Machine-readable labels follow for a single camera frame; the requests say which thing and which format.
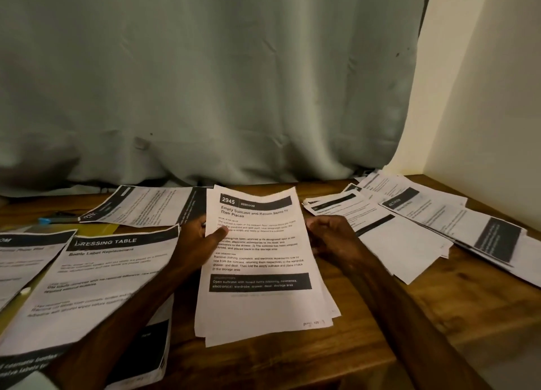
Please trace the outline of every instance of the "stack of papers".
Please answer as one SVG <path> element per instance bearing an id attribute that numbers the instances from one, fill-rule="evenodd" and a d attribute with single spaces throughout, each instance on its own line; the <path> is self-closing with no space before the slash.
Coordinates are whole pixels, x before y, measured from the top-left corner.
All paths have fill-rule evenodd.
<path id="1" fill-rule="evenodd" d="M 207 190 L 206 232 L 229 233 L 201 269 L 195 335 L 207 347 L 329 327 L 340 311 L 315 262 L 295 188 L 257 197 Z"/>
<path id="2" fill-rule="evenodd" d="M 438 257 L 449 254 L 447 238 L 393 215 L 358 190 L 305 199 L 305 209 L 314 215 L 341 215 L 364 245 L 377 256 L 389 273 L 410 284 Z"/>
<path id="3" fill-rule="evenodd" d="M 393 197 L 402 193 L 407 188 L 413 188 L 419 192 L 437 197 L 439 200 L 453 205 L 466 206 L 468 198 L 457 196 L 451 193 L 437 191 L 428 186 L 419 185 L 401 175 L 388 175 L 380 170 L 372 172 L 364 178 L 355 178 L 359 181 L 358 187 L 382 195 Z"/>
<path id="4" fill-rule="evenodd" d="M 504 270 L 541 287 L 541 242 L 526 230 L 465 208 L 467 198 L 436 191 L 400 175 L 372 172 L 345 190 L 436 232 Z"/>
<path id="5" fill-rule="evenodd" d="M 169 262 L 178 237 L 178 225 L 150 233 L 74 236 L 0 336 L 0 387 L 45 367 L 117 310 Z M 158 323 L 170 315 L 156 317 Z M 112 380 L 125 380 L 126 371 L 120 368 Z"/>
<path id="6" fill-rule="evenodd" d="M 79 222 L 105 222 L 147 228 L 183 224 L 205 213 L 206 188 L 119 186 Z"/>
<path id="7" fill-rule="evenodd" d="M 413 188 L 380 204 L 541 287 L 540 243 L 526 236 L 525 229 Z"/>

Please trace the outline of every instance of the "document page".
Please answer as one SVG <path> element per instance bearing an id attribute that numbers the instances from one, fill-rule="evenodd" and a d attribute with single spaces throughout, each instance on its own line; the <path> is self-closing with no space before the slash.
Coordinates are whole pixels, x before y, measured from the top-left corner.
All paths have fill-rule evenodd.
<path id="1" fill-rule="evenodd" d="M 119 186 L 79 222 L 106 222 L 145 228 L 183 224 L 205 213 L 206 188 Z"/>
<path id="2" fill-rule="evenodd" d="M 511 266 L 509 271 L 515 276 L 541 288 L 541 242 L 530 236 L 521 236 Z"/>
<path id="3" fill-rule="evenodd" d="M 507 265 L 524 232 L 509 222 L 449 204 L 414 188 L 404 190 L 381 205 Z"/>
<path id="4" fill-rule="evenodd" d="M 196 336 L 209 347 L 331 326 L 295 188 L 257 197 L 215 186 L 207 195 L 206 232 L 225 225 L 229 234 L 201 270 Z"/>
<path id="5" fill-rule="evenodd" d="M 0 233 L 0 310 L 58 255 L 75 233 Z"/>
<path id="6" fill-rule="evenodd" d="M 305 205 L 314 215 L 341 215 L 355 234 L 374 253 L 387 270 L 410 284 L 452 242 L 365 199 L 358 191 L 331 195 Z"/>
<path id="7" fill-rule="evenodd" d="M 132 341 L 107 377 L 105 390 L 131 390 L 163 379 L 171 341 L 173 300 L 171 295 Z"/>
<path id="8" fill-rule="evenodd" d="M 444 200 L 450 204 L 465 206 L 468 198 L 457 196 L 451 193 L 437 191 L 428 186 L 419 185 L 405 176 L 388 175 L 383 171 L 375 171 L 364 178 L 355 178 L 359 181 L 359 187 L 369 191 L 382 193 L 388 197 L 394 197 L 402 193 L 407 188 L 414 188 L 420 192 L 434 195 L 439 200 Z"/>
<path id="9" fill-rule="evenodd" d="M 0 388 L 46 366 L 118 309 L 169 262 L 178 236 L 178 225 L 74 236 L 0 336 Z"/>

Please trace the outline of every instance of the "gray curtain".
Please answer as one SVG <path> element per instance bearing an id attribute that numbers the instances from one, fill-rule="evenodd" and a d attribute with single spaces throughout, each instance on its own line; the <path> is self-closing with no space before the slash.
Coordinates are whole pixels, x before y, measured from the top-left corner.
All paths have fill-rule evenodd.
<path id="1" fill-rule="evenodd" d="M 393 156 L 423 0 L 0 0 L 0 193 L 348 177 Z"/>

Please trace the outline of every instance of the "hand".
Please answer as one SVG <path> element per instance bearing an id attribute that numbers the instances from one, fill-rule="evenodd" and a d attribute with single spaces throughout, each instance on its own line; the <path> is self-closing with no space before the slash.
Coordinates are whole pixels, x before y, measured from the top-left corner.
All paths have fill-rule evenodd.
<path id="1" fill-rule="evenodd" d="M 187 267 L 189 271 L 198 270 L 214 252 L 218 243 L 227 236 L 229 230 L 222 226 L 205 237 L 203 223 L 206 220 L 207 216 L 202 215 L 181 226 L 179 241 L 169 261 L 171 266 Z"/>
<path id="2" fill-rule="evenodd" d="M 351 264 L 368 251 L 344 216 L 310 217 L 306 227 L 315 254 L 334 254 L 337 259 Z"/>

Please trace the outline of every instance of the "wooden table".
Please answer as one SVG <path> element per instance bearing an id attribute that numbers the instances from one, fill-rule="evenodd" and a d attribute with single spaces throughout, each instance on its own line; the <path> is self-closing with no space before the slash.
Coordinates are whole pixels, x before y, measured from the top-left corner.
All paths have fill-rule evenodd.
<path id="1" fill-rule="evenodd" d="M 426 176 L 409 178 L 459 195 Z M 340 192 L 349 182 L 306 182 L 296 184 L 296 188 L 303 200 Z M 269 195 L 291 186 L 233 188 L 252 195 Z M 82 213 L 105 197 L 47 197 L 14 203 L 0 209 L 0 224 L 26 224 L 57 210 Z M 467 207 L 517 223 L 475 200 L 470 199 Z M 127 231 L 132 229 L 121 226 L 117 230 Z M 529 235 L 540 238 L 530 229 Z M 396 358 L 362 298 L 336 267 L 320 259 L 317 262 L 342 312 L 334 319 L 333 327 L 268 334 L 208 349 L 203 339 L 194 337 L 199 283 L 199 275 L 194 275 L 175 294 L 166 377 L 150 388 L 319 387 L 348 375 L 345 381 L 353 380 L 357 388 L 396 388 L 396 383 L 389 383 L 396 376 L 402 380 L 404 374 L 397 373 Z M 514 356 L 540 337 L 541 289 L 456 246 L 448 260 L 439 258 L 412 284 L 402 286 L 474 367 Z"/>

